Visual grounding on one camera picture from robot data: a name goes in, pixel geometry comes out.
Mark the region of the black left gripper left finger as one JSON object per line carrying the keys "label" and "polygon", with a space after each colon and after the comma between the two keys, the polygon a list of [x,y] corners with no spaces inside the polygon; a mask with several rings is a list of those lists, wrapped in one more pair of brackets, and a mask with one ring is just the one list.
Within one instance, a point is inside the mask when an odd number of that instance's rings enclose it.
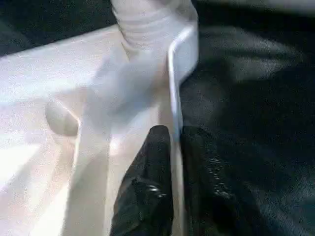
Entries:
{"label": "black left gripper left finger", "polygon": [[169,236],[173,223],[170,135],[153,126],[126,171],[111,220],[112,236]]}

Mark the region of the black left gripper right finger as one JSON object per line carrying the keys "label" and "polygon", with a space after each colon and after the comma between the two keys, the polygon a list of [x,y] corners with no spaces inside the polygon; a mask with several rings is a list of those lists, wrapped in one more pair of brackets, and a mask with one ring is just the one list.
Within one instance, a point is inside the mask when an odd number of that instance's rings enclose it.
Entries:
{"label": "black left gripper right finger", "polygon": [[252,236],[216,139],[194,126],[180,135],[190,236]]}

